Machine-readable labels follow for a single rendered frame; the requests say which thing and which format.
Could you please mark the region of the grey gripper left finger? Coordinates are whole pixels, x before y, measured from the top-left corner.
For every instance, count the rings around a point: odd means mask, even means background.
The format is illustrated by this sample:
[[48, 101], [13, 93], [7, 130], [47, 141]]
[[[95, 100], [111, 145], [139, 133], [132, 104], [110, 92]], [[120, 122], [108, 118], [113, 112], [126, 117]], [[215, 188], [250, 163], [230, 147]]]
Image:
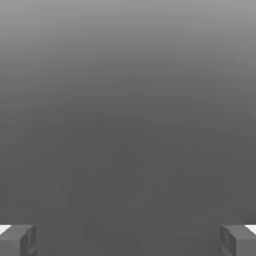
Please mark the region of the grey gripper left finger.
[[38, 256], [37, 226], [0, 224], [0, 256]]

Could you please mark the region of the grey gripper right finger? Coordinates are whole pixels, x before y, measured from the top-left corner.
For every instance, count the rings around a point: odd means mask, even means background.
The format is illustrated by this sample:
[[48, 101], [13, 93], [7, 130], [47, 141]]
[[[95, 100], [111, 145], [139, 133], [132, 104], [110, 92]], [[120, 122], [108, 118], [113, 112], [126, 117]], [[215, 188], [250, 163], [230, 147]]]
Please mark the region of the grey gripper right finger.
[[256, 224], [221, 225], [220, 256], [256, 256]]

